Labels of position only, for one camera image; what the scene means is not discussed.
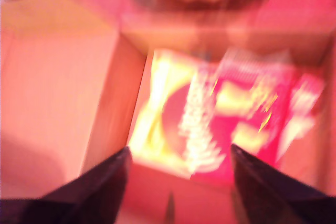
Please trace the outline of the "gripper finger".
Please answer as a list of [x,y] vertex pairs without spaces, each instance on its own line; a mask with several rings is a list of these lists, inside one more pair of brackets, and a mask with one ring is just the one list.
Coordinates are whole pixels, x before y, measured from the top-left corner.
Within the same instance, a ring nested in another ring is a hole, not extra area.
[[328,195],[232,145],[235,186],[249,223],[328,223]]
[[114,223],[129,177],[131,152],[124,147],[43,200],[68,204],[60,223]]

